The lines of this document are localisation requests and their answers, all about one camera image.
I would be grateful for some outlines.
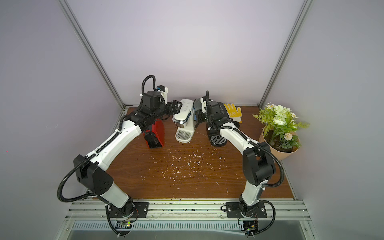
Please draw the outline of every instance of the white wall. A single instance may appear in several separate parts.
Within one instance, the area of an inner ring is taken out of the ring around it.
[[[311,123],[284,160],[321,239],[382,239],[384,1],[314,1],[267,102]]]
[[[171,100],[256,104],[304,1],[68,2],[124,103],[153,74]]]
[[[1,239],[53,239],[69,208],[57,186],[119,112],[57,1],[0,2]],[[71,177],[64,195],[84,189]]]

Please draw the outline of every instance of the aluminum frame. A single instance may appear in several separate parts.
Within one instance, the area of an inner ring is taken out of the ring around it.
[[[116,102],[120,106],[120,108],[123,110],[125,108],[125,104],[123,103],[122,99],[120,98],[115,86],[113,85],[111,79],[109,78],[107,72],[105,71],[103,65],[101,64],[100,59],[97,57],[96,52],[94,51],[91,43],[89,42],[87,36],[85,35],[83,29],[80,26],[80,23],[76,19],[71,7],[69,6],[67,0],[58,0],[59,5],[64,13],[64,15],[69,20],[70,24],[73,27],[74,32],[76,33],[78,39],[80,40],[81,44],[84,46],[84,48],[87,50],[89,56],[91,57],[93,63],[96,65],[96,68],[99,70],[102,78],[104,79],[105,83],[107,84],[107,87],[109,91],[112,93],[113,97],[115,98]]]
[[[264,199],[271,201],[276,209],[276,220],[300,221],[306,239],[317,239],[313,233],[313,224],[301,200]],[[227,218],[220,210],[225,202],[238,199],[135,199],[134,202],[149,202],[146,218],[139,218],[132,230],[209,230],[232,234],[243,234],[238,231],[237,219]],[[270,221],[272,208],[265,206]],[[123,218],[111,218],[116,227]],[[63,224],[55,240],[65,240],[71,230],[108,230],[105,205],[98,199],[88,197],[71,204]]]
[[[286,58],[287,58],[287,56],[288,56],[288,54],[292,48],[293,42],[295,41],[295,39],[297,37],[297,34],[301,28],[301,25],[304,22],[304,19],[308,13],[308,10],[309,10],[312,2],[313,2],[313,0],[305,0],[303,5],[301,6],[299,15],[298,15],[298,17],[297,17],[297,19],[293,25],[293,28],[291,30],[291,33],[289,34],[287,42],[284,45],[283,51],[281,52],[281,55],[279,57],[279,60],[277,61],[275,69],[273,70],[271,79],[269,80],[268,85],[264,91],[264,94],[263,94],[260,102],[258,103],[258,106],[260,108],[262,108],[265,105],[265,102],[266,102],[268,95],[269,95],[269,93],[273,87],[273,84],[275,83],[277,76],[279,75],[280,70],[284,65],[284,62],[285,62],[285,60],[286,60]]]

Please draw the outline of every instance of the wooden table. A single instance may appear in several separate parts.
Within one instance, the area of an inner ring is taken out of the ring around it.
[[[256,113],[257,107],[242,107],[240,130],[258,140],[263,125],[252,116]],[[230,142],[223,147],[211,146],[203,123],[189,143],[180,143],[175,139],[177,127],[171,118],[163,122],[165,147],[148,149],[141,134],[121,151],[107,170],[124,192],[134,199],[240,196],[246,182],[242,155]],[[279,179],[280,172],[276,169],[269,183]],[[285,179],[279,187],[267,188],[262,198],[293,198],[293,195]]]

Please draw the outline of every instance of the work glove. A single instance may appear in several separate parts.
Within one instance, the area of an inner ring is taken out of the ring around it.
[[[229,113],[229,117],[232,118],[233,121],[242,123],[241,121],[241,108],[235,107],[235,105],[232,103],[226,103],[224,104],[225,108],[227,109],[227,112]]]

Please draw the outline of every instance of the metal vent grille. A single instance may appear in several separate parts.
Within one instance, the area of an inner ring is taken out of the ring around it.
[[[242,230],[235,223],[205,223],[205,222],[160,222],[160,223],[136,223],[133,229],[137,230]]]
[[[216,145],[219,145],[219,144],[223,144],[225,143],[226,139],[220,135],[215,135],[215,136],[212,136],[211,137],[211,141],[216,144]]]
[[[76,221],[73,230],[105,230],[109,229],[108,222],[104,221]]]
[[[191,137],[191,133],[190,132],[185,132],[183,130],[178,130],[177,133],[176,133],[176,137],[178,139],[181,139],[181,140],[187,140]]]
[[[125,229],[126,226],[120,225],[120,221],[112,221],[116,229]],[[137,222],[132,224],[131,230],[222,230],[222,231],[241,231],[243,225],[238,225],[237,221],[151,221]],[[108,222],[100,220],[75,221],[72,230],[110,230]]]

